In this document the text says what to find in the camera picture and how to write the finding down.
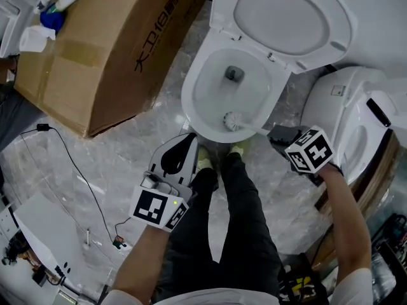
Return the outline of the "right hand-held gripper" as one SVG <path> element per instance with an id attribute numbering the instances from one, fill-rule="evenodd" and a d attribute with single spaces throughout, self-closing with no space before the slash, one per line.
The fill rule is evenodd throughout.
<path id="1" fill-rule="evenodd" d="M 300 132 L 300 126 L 275 125 L 268 140 L 272 146 L 289 146 L 285 153 L 297 172 L 317 173 L 333 159 L 335 151 L 322 128 L 313 126 L 294 142 L 293 135 Z"/>

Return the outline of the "white toilet brush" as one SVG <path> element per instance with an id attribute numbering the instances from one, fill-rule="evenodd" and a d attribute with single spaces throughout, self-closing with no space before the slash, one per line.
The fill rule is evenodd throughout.
<path id="1" fill-rule="evenodd" d="M 262 136 L 267 137 L 270 134 L 270 130 L 263 128 L 257 128 L 253 125 L 247 124 L 242 121 L 242 117 L 236 112 L 227 112 L 223 117 L 223 123 L 227 129 L 232 132 L 237 132 L 238 130 L 250 130 L 252 132 L 258 133 Z"/>

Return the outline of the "white toilet with raised lid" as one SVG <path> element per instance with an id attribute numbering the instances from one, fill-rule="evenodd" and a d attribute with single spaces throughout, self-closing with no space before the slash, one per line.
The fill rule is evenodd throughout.
<path id="1" fill-rule="evenodd" d="M 227 129 L 224 115 L 263 126 L 289 77 L 340 61 L 356 32 L 344 0 L 212 0 L 209 31 L 182 87 L 190 127 L 219 143 L 251 137 Z"/>

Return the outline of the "person's left forearm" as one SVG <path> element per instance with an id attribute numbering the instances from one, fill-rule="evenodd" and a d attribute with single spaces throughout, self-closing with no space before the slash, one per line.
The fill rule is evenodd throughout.
<path id="1" fill-rule="evenodd" d="M 143 305 L 148 305 L 160 277 L 170 233 L 146 226 L 123 264 L 120 266 L 114 290 L 125 292 Z"/>

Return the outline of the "white smart toilet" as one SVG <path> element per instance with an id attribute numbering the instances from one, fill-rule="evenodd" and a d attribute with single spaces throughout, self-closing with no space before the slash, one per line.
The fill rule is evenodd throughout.
<path id="1" fill-rule="evenodd" d="M 386 82 L 380 70 L 347 67 L 319 78 L 307 98 L 301 124 L 325 131 L 348 184 L 365 171 L 391 126 L 395 106 Z"/>

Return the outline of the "person's left shoe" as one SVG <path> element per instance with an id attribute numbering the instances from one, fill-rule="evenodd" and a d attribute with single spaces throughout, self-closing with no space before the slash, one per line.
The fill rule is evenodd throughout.
<path id="1" fill-rule="evenodd" d="M 205 146 L 200 146 L 198 149 L 198 159 L 196 165 L 196 173 L 205 168 L 214 169 L 210 160 L 210 154 Z"/>

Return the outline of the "person's shoe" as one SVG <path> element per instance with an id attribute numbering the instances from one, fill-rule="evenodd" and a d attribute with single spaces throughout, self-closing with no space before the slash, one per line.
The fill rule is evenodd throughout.
<path id="1" fill-rule="evenodd" d="M 247 154 L 250 143 L 250 139 L 246 139 L 240 142 L 234 142 L 231 144 L 228 154 L 238 153 L 242 157 L 243 155 Z"/>
<path id="2" fill-rule="evenodd" d="M 198 149 L 198 159 L 196 165 L 196 173 L 205 168 L 214 169 L 210 160 L 210 154 L 205 146 L 200 146 Z"/>

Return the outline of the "person's right shoe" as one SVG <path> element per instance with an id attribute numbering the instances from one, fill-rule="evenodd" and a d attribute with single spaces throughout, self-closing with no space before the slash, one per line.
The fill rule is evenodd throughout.
<path id="1" fill-rule="evenodd" d="M 242 157 L 243 155 L 247 154 L 250 143 L 250 139 L 246 139 L 240 142 L 234 142 L 231 144 L 228 154 L 238 153 Z"/>

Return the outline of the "person's left leg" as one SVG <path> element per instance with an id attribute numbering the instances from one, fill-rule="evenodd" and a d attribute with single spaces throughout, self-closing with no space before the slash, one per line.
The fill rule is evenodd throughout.
<path id="1" fill-rule="evenodd" d="M 193 179 L 191 186 L 197 195 L 170 234 L 151 302 L 216 287 L 219 264 L 212 260 L 208 220 L 217 183 L 217 173 L 211 168 L 200 170 Z"/>

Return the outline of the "person's leg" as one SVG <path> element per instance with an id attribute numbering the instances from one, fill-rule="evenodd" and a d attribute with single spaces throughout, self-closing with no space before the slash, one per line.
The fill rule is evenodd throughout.
<path id="1" fill-rule="evenodd" d="M 282 268 L 266 224 L 258 190 L 239 153 L 221 166 L 230 219 L 219 261 L 222 287 L 263 292 L 277 297 Z"/>
<path id="2" fill-rule="evenodd" d="M 212 260 L 208 220 L 217 183 L 217 173 L 211 168 L 200 170 L 193 179 L 191 186 L 197 195 L 170 234 L 151 302 L 216 287 L 219 264 Z"/>

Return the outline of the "person's right leg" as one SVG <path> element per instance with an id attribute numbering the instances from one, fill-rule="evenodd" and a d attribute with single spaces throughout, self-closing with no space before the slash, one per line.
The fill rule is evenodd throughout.
<path id="1" fill-rule="evenodd" d="M 258 190 L 239 153 L 221 166 L 230 219 L 219 261 L 222 287 L 263 292 L 277 297 L 282 268 L 266 224 Z"/>

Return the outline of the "white cabinet with black marks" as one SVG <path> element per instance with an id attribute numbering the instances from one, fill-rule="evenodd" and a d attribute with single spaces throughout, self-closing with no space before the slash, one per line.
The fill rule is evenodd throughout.
<path id="1" fill-rule="evenodd" d="M 85 294 L 86 265 L 74 219 L 41 193 L 20 205 L 14 216 L 42 265 Z"/>

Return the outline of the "black bag with yellow marks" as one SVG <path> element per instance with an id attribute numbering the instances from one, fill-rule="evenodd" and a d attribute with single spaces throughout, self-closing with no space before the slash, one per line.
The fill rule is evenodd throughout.
<path id="1" fill-rule="evenodd" d="M 280 305 L 329 305 L 326 288 L 305 254 L 280 254 L 278 275 Z"/>

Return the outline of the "white tissue roll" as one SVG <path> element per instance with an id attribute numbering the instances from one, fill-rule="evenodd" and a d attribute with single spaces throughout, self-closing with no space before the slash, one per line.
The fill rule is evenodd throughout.
<path id="1" fill-rule="evenodd" d="M 20 38 L 19 50 L 21 52 L 41 53 L 48 42 L 48 38 L 55 40 L 56 32 L 54 29 L 43 27 L 42 25 L 33 25 L 25 28 Z"/>

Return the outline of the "blue cloth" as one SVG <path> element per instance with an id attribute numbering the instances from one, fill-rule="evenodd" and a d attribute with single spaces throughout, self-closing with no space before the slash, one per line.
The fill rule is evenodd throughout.
<path id="1" fill-rule="evenodd" d="M 49 29 L 53 29 L 56 34 L 61 30 L 66 19 L 66 11 L 60 11 L 55 4 L 50 5 L 40 13 L 41 24 Z"/>

